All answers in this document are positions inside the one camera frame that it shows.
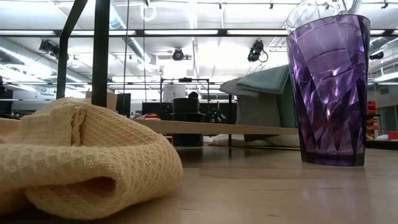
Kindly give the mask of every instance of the green cloth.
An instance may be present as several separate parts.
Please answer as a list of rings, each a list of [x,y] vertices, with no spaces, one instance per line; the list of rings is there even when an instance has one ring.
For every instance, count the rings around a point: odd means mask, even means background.
[[[297,128],[294,115],[293,89],[290,79],[287,79],[283,94],[276,95],[278,103],[280,126],[283,128]]]
[[[238,81],[237,86],[246,90],[282,94],[289,75],[289,66],[283,65],[246,75]]]

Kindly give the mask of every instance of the yellow waffle-knit towel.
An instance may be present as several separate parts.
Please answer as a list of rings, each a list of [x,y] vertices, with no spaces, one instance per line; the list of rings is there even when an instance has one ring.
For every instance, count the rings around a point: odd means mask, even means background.
[[[91,220],[165,195],[182,178],[163,136],[111,110],[64,98],[0,119],[0,214],[33,203]]]

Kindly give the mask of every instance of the purple glass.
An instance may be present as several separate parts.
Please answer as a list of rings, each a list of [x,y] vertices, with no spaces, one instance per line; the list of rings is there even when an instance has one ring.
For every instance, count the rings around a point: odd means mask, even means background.
[[[368,18],[343,15],[287,37],[304,162],[364,165],[369,36]]]

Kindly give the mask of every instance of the white cylinder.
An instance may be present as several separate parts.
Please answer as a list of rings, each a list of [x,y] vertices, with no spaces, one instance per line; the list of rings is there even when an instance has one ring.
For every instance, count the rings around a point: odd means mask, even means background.
[[[185,85],[169,85],[163,91],[163,102],[172,103],[174,98],[185,98]]]

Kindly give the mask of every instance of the wooden table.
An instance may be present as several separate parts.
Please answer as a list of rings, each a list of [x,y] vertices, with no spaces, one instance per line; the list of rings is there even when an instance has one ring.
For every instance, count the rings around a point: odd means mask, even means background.
[[[388,224],[398,220],[397,151],[368,149],[365,167],[306,164],[297,151],[205,147],[178,152],[184,177],[177,189],[92,223]],[[38,210],[0,220],[87,223]]]

